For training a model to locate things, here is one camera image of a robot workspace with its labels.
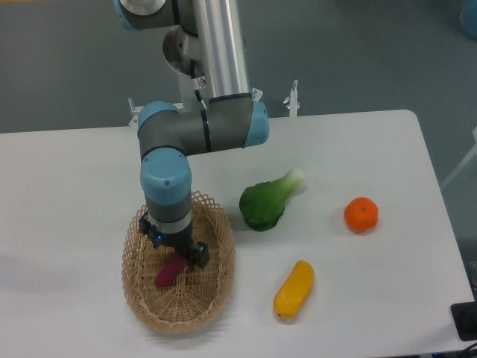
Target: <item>toy orange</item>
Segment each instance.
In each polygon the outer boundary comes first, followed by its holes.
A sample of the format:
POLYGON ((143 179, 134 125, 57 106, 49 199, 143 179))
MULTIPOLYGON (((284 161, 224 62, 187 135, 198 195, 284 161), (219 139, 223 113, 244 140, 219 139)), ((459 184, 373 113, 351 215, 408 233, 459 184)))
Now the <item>toy orange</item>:
POLYGON ((344 220, 351 230, 362 233, 376 226, 379 209, 369 198, 353 199, 344 209, 344 220))

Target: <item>yellow squash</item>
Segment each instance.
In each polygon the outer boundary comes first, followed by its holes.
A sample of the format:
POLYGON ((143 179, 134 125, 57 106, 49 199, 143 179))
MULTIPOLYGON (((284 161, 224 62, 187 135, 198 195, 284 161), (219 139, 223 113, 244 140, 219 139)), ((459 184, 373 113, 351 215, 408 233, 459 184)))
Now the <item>yellow squash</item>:
POLYGON ((298 261, 275 295, 274 311, 283 318, 296 316, 312 290, 315 273, 306 261, 298 261))

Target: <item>black cable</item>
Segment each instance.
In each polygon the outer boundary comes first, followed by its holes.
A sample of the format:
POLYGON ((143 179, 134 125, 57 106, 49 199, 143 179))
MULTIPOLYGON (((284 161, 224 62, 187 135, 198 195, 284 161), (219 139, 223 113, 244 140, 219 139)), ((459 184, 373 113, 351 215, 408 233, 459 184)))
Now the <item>black cable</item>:
POLYGON ((172 13, 174 14, 174 24, 179 25, 180 15, 179 15, 179 4, 177 3, 177 0, 172 0, 171 5, 172 5, 172 13))
POLYGON ((190 62, 189 62, 189 72, 191 74, 191 79, 195 79, 195 65, 197 63, 195 62, 194 59, 191 59, 190 62))
POLYGON ((477 343, 474 343, 473 345, 470 345, 469 347, 465 348, 460 354, 458 355, 458 358, 470 358, 470 357, 475 357, 477 354, 477 350, 473 348, 477 347, 477 343))

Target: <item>wicker basket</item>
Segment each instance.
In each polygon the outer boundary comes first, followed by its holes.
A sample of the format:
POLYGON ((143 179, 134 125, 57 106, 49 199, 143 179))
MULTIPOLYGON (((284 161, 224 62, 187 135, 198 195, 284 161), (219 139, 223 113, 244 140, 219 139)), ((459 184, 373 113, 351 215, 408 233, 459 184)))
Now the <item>wicker basket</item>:
POLYGON ((145 206, 130 223, 124 244, 122 281, 127 304, 139 320, 165 333, 187 332, 210 323, 232 291, 235 249, 228 216, 213 198, 200 192, 192 194, 192 205, 192 238, 209 246, 210 261, 204 270, 185 268, 172 285, 156 288, 154 279, 174 249, 154 249, 139 232, 145 206))

